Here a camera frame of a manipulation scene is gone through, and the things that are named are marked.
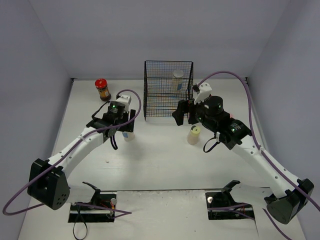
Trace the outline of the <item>silver-lid white bottle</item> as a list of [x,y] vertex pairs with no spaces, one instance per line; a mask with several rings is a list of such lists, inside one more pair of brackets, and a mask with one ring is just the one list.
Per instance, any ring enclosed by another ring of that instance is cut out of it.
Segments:
[[175,94],[180,94],[183,87],[184,71],[176,69],[173,71],[172,88]]
[[133,132],[122,132],[122,136],[126,142],[132,141],[135,138],[135,134]]

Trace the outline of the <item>yellow-lid spice shaker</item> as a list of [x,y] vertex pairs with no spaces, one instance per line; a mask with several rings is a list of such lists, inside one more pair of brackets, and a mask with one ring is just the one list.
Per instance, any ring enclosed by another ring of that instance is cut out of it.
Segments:
[[193,125],[190,128],[190,131],[187,136],[187,142],[190,145],[195,145],[199,142],[200,139],[201,128],[197,125]]

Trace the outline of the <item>red-lid sauce jar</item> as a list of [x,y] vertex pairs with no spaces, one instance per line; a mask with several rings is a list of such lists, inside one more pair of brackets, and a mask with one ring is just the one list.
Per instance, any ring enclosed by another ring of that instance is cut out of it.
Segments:
[[98,90],[99,97],[102,101],[109,101],[111,99],[111,94],[108,89],[108,82],[104,78],[99,78],[94,83],[96,89]]

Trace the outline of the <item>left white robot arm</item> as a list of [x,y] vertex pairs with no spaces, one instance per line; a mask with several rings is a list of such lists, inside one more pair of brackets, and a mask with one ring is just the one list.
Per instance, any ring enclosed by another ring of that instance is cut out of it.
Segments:
[[93,116],[75,140],[59,153],[47,160],[35,160],[30,169],[28,195],[52,210],[65,203],[82,203],[89,210],[96,209],[101,190],[86,181],[81,186],[70,186],[68,178],[93,150],[107,140],[113,141],[116,132],[132,132],[136,113],[113,103],[102,118]]

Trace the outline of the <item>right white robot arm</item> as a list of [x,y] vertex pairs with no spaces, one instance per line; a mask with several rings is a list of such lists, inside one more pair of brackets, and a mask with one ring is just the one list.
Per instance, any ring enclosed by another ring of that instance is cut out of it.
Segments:
[[240,120],[234,119],[223,108],[223,99],[209,96],[203,102],[180,100],[172,113],[177,125],[201,123],[214,133],[218,144],[242,157],[269,185],[272,193],[264,197],[268,213],[278,222],[288,224],[310,201],[314,184],[300,179],[286,170],[262,146],[255,142],[254,133]]

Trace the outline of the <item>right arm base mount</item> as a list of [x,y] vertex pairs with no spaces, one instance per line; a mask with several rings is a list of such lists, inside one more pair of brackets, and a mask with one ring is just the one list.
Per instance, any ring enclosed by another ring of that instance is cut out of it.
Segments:
[[252,205],[236,202],[231,195],[233,188],[239,184],[240,181],[232,180],[222,189],[205,192],[207,216],[210,221],[255,220]]

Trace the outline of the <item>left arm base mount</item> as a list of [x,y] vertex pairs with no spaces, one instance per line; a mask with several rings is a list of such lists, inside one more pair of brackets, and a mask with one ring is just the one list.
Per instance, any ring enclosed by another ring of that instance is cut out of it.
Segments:
[[116,218],[130,215],[117,207],[116,191],[103,191],[84,181],[70,189],[69,223],[113,223]]

